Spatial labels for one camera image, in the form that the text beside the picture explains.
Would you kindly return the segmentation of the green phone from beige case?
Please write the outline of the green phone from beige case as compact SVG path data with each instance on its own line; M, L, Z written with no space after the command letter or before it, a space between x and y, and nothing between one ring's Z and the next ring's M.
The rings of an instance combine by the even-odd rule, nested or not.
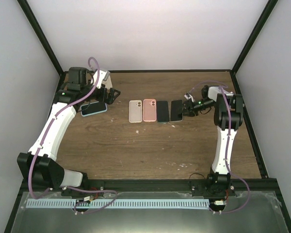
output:
M171 113L170 113L170 121L171 122L179 122L183 119L182 114L182 100L173 100L171 101Z

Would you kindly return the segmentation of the black screen phone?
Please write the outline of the black screen phone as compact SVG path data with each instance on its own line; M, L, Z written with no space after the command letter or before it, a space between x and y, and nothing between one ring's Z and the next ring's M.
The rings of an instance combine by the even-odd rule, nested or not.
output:
M170 120L168 101L157 101L157 121L159 123L167 123Z

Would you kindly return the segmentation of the pink phone case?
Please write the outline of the pink phone case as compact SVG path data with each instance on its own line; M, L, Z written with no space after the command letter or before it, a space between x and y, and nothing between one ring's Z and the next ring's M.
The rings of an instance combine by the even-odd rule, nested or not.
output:
M157 120L156 100L144 99L143 100L143 121L155 122L156 120Z

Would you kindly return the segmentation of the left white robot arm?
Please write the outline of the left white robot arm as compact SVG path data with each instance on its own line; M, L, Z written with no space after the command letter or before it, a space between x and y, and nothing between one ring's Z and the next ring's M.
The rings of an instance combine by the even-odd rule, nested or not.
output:
M69 69L66 82L55 94L50 115L38 139L27 153L20 153L17 157L17 164L30 191L33 191L34 185L39 185L47 189L71 186L78 196L89 192L85 173L64 169L56 162L58 149L84 102L97 100L110 105L119 95L120 91L113 88L109 71L90 72L83 67Z

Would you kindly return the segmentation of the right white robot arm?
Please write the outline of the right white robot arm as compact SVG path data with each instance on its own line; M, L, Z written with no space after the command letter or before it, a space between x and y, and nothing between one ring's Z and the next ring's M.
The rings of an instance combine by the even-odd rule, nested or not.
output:
M235 136L243 123L243 97L226 91L222 86L206 85L201 90L202 99L195 100L186 93L182 114L197 116L214 108L213 121L217 127L217 145L214 161L207 175L206 191L213 196L228 189L230 184L230 160Z

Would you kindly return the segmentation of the blue cased phone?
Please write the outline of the blue cased phone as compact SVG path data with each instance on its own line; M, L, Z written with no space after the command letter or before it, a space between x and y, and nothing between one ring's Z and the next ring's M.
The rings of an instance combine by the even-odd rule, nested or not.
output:
M91 102L89 104L84 104L81 106L81 116L88 117L107 111L107 104L103 102Z

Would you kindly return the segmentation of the light blue slotted strip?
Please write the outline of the light blue slotted strip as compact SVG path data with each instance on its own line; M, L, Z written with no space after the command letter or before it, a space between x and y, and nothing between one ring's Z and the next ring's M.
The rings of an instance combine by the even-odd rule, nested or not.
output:
M208 209L209 200L204 199L97 199L90 203L79 203L79 199L28 199L26 208L54 209Z

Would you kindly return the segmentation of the black front rail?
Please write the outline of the black front rail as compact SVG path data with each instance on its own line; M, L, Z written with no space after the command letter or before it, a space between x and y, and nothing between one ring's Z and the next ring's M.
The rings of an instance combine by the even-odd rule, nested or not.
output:
M281 194L277 180L268 179L245 179L250 191L265 191ZM220 197L229 191L230 195L235 192L247 191L245 184L236 179L231 180L228 188L206 188L207 181L205 179L187 179L187 180L95 180L89 179L85 182L85 186L80 189L92 190L115 190L120 192L189 192L193 196Z

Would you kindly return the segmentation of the black frame post left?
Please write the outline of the black frame post left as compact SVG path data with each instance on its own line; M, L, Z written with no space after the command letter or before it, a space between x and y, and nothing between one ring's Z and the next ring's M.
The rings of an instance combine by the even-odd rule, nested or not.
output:
M31 25L33 31L35 32L37 38L39 39L42 47L44 48L47 56L49 57L52 65L54 66L56 72L59 76L61 76L64 71L53 51L53 49L50 46L50 43L48 42L34 12L32 11L29 3L27 0L17 0L21 10L23 11L24 15L26 16L29 24Z

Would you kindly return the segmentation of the black frame post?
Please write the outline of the black frame post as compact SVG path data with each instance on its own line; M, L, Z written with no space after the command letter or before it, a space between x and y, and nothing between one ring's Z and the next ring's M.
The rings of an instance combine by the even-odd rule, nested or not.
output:
M26 16L29 24L31 25L33 31L35 32L37 38L39 39L42 47L44 48L47 56L49 57L52 65L54 66L56 72L59 76L61 76L64 71L53 51L53 49L50 46L50 43L48 42L34 12L32 11L29 3L27 0L17 0L21 10L23 11L24 15Z
M269 0L267 1L262 13L260 14L256 24L254 25L240 55L238 56L232 71L237 73L240 69L241 65L243 64L245 58L247 57L248 53L250 52L253 44L255 43L257 37L259 36L260 32L262 31L265 23L267 22L268 18L270 17L272 11L276 7L278 0Z

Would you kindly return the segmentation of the black frame post right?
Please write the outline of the black frame post right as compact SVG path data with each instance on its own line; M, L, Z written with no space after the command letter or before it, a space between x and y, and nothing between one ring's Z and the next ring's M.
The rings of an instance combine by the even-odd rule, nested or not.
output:
M257 37L259 36L260 32L262 31L265 23L267 22L268 18L270 17L272 11L276 7L278 0L269 0L267 1L262 13L260 14L256 24L254 25L240 55L238 56L232 71L237 73L240 69L241 65L243 64L245 58L247 57L248 53L250 52L253 44L255 43Z

